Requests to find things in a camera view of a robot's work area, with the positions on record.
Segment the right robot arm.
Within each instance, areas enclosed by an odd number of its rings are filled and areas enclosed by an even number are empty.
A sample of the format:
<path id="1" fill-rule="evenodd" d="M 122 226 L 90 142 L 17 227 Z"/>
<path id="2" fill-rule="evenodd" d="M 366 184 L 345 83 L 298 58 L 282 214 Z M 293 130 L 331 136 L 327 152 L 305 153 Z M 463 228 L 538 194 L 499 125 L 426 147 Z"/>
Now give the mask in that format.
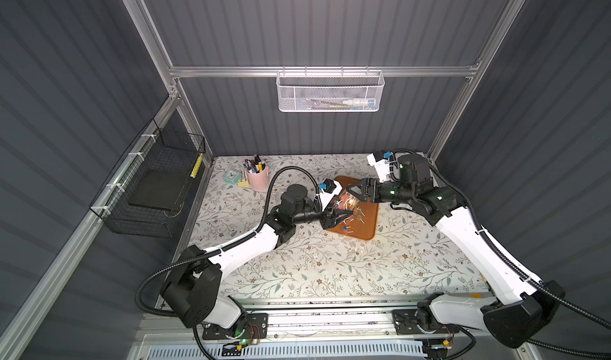
<path id="1" fill-rule="evenodd" d="M 523 266 L 476 219 L 467 197 L 424 156 L 378 151 L 368 156 L 375 178 L 351 184 L 347 191 L 361 202 L 407 204 L 466 255 L 487 283 L 485 298 L 434 293 L 418 303 L 419 329 L 442 326 L 487 331 L 498 342 L 517 348 L 550 323 L 564 290 Z"/>

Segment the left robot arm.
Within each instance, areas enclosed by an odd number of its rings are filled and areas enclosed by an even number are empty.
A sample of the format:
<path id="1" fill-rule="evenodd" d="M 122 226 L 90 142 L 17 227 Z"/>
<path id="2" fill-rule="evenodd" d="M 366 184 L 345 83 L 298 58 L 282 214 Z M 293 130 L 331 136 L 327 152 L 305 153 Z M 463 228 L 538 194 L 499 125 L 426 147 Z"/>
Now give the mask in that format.
<path id="1" fill-rule="evenodd" d="M 186 328 L 210 323 L 239 336 L 247 325 L 247 313 L 233 298 L 221 296 L 223 280 L 248 261 L 287 243 L 300 223 L 319 221 L 323 229 L 338 226 L 353 214 L 337 207 L 342 191 L 336 180 L 325 180 L 316 197 L 310 199 L 306 187 L 290 185 L 280 204 L 264 217 L 261 228 L 206 250 L 192 245 L 183 251 L 181 261 L 202 254 L 208 257 L 171 269 L 161 297 Z"/>

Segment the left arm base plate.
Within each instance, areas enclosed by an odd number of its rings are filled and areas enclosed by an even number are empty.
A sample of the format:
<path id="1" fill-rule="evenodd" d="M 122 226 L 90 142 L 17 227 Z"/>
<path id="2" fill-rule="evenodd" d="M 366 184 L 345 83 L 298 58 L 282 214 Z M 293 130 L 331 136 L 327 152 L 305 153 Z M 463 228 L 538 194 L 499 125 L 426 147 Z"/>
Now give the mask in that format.
<path id="1" fill-rule="evenodd" d="M 265 339 L 269 326 L 269 315 L 267 313 L 246 312 L 229 328 L 219 325 L 205 323 L 201 337 L 203 340 L 221 339 Z"/>

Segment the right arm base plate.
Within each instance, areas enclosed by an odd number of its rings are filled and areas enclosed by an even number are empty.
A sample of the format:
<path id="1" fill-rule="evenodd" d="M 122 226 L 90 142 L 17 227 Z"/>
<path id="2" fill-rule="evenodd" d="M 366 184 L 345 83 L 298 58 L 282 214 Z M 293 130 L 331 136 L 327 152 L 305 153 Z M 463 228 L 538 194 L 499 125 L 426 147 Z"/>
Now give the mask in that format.
<path id="1" fill-rule="evenodd" d="M 428 312 L 418 309 L 396 309 L 391 312 L 392 322 L 398 335 L 454 335 L 459 329 L 452 324 L 441 324 Z"/>

